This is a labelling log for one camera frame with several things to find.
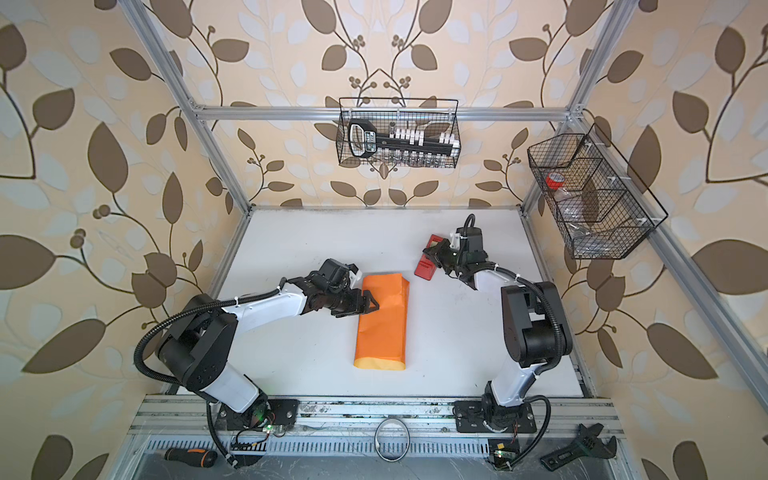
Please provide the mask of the yellow orange wrapping paper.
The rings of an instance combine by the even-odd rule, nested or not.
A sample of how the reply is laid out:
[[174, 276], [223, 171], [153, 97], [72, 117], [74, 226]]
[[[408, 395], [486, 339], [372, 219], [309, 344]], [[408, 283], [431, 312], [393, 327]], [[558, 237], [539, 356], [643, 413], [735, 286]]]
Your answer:
[[379, 309], [358, 321], [353, 365], [358, 369], [406, 369], [409, 282], [401, 274], [371, 275], [363, 279]]

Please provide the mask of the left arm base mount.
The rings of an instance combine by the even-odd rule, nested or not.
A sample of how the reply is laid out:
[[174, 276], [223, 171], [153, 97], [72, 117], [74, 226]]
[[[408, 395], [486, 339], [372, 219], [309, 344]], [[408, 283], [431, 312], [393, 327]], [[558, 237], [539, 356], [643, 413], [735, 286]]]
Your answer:
[[262, 431], [267, 426], [291, 429], [298, 418], [298, 399], [270, 398], [258, 400], [244, 413], [223, 406], [216, 415], [214, 425], [219, 430], [238, 432], [246, 429]]

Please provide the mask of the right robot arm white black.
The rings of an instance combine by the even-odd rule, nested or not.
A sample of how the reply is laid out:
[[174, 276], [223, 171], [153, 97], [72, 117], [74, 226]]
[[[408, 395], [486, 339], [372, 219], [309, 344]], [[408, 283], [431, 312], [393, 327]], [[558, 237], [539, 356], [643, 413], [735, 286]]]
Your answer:
[[572, 351], [557, 288], [492, 262], [473, 214], [448, 238], [430, 241], [423, 258], [475, 291], [499, 295], [508, 360], [486, 385], [474, 416], [487, 431], [507, 431], [527, 415], [527, 407], [535, 401], [529, 392], [536, 380]]

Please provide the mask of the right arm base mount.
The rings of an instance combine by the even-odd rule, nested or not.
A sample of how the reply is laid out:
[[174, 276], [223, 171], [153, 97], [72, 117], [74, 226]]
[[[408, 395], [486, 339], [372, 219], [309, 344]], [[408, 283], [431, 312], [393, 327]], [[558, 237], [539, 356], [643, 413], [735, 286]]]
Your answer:
[[477, 400], [460, 400], [453, 404], [456, 430], [459, 433], [536, 433], [538, 427], [530, 405], [499, 407]]

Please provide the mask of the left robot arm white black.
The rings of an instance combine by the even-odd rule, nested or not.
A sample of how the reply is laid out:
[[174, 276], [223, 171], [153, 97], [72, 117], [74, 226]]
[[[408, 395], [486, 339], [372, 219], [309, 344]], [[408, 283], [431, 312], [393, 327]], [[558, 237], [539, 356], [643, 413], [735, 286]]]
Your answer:
[[244, 413], [266, 395], [229, 362], [237, 335], [322, 309], [336, 318], [376, 312], [379, 302], [358, 287], [361, 278], [356, 265], [327, 259], [304, 277], [281, 279], [266, 293], [229, 300], [200, 294], [148, 330], [134, 350], [134, 366], [147, 378]]

